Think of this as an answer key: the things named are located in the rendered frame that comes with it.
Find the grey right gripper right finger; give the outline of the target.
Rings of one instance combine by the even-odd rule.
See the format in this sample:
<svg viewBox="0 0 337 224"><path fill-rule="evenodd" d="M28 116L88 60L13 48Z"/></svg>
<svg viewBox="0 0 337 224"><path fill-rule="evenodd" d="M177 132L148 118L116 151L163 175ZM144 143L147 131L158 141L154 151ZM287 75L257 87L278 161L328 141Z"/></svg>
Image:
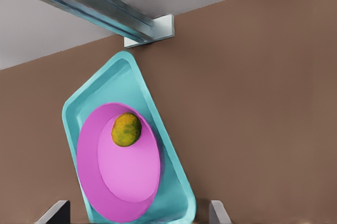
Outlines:
<svg viewBox="0 0 337 224"><path fill-rule="evenodd" d="M210 224L232 224L224 204L220 200L211 200L209 205Z"/></svg>

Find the pink round plate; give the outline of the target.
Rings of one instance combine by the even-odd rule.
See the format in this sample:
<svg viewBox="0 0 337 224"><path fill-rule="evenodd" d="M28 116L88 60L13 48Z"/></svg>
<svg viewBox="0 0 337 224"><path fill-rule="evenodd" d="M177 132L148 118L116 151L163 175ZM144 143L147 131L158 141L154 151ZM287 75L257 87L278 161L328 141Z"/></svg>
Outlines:
<svg viewBox="0 0 337 224"><path fill-rule="evenodd" d="M111 137L115 120L135 114L142 125L139 140L119 147ZM121 103L97 107L86 119L77 142L77 174L91 206L113 222L131 222L152 204L161 175L160 153L147 121Z"/></svg>

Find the silver post foot bracket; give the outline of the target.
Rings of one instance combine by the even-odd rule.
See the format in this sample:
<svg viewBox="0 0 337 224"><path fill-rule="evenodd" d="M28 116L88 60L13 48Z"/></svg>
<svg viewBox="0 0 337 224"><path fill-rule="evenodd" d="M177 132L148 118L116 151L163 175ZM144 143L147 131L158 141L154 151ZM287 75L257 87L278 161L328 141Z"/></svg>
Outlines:
<svg viewBox="0 0 337 224"><path fill-rule="evenodd" d="M172 38L175 35L174 15L168 14L154 19L153 38L144 42L136 42L124 37L124 47L131 48L135 46L150 44L160 40Z"/></svg>

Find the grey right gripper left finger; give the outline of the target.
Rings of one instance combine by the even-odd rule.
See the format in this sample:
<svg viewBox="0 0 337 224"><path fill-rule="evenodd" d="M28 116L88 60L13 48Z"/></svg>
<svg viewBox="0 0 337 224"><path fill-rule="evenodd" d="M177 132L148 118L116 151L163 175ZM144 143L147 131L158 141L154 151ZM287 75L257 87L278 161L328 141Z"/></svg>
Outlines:
<svg viewBox="0 0 337 224"><path fill-rule="evenodd" d="M35 224L71 224L71 203L59 200L45 212Z"/></svg>

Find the teal plastic tray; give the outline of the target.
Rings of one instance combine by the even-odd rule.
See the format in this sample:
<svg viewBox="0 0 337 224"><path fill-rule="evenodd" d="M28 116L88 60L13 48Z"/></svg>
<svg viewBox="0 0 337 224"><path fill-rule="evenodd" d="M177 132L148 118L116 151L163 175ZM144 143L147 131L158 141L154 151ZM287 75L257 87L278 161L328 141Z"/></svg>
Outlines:
<svg viewBox="0 0 337 224"><path fill-rule="evenodd" d="M106 224L192 224L196 214L193 191L131 53L119 52L113 56L64 104L62 120L79 183L76 152L81 129L88 116L106 103L125 104L147 121L160 153L160 183L150 207L131 222L113 222L101 216L87 200L80 184L89 221Z"/></svg>

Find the orange fruit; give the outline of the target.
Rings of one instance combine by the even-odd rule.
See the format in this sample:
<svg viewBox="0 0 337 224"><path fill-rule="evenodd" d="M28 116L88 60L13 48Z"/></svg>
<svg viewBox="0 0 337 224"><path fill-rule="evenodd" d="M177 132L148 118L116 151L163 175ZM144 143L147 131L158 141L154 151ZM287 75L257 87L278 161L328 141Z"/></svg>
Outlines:
<svg viewBox="0 0 337 224"><path fill-rule="evenodd" d="M113 124L112 141L119 147L129 147L139 140L141 131L140 119L133 113L123 113Z"/></svg>

